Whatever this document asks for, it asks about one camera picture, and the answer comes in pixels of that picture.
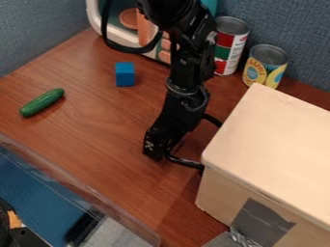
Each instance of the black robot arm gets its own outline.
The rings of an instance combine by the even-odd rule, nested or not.
[[[144,154],[156,161],[165,156],[178,164],[203,169],[203,165],[176,158],[170,152],[202,119],[210,120],[206,115],[209,93],[204,83],[213,76],[215,70],[217,35],[213,16],[200,0],[136,0],[140,12],[160,31],[145,47],[114,46],[106,34],[109,15],[106,8],[110,8],[111,1],[107,0],[103,9],[101,27],[103,38],[110,47],[123,52],[148,52],[154,48],[162,31],[169,33],[172,42],[171,74],[166,81],[168,93],[160,116],[147,130]]]

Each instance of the tin can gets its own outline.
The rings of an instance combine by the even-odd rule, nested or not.
[[[247,24],[231,16],[215,19],[218,43],[215,48],[216,74],[229,75],[236,71],[245,43],[249,35]]]
[[[287,66],[288,55],[283,49],[270,44],[255,45],[245,65],[243,82],[249,87],[261,83],[276,89]]]

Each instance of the blue wall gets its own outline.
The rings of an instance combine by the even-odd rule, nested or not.
[[[219,0],[218,13],[245,20],[248,47],[278,45],[289,55],[287,75],[330,91],[329,0]]]
[[[87,26],[85,0],[0,0],[0,77]]]

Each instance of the wooden box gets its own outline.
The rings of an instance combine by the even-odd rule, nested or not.
[[[200,209],[230,226],[253,199],[295,223],[273,246],[330,246],[329,112],[254,84],[203,163]]]

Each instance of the red can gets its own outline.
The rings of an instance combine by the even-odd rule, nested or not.
[[[229,75],[236,71],[239,59],[248,39],[247,24],[231,16],[216,18],[218,43],[215,48],[215,73]]]

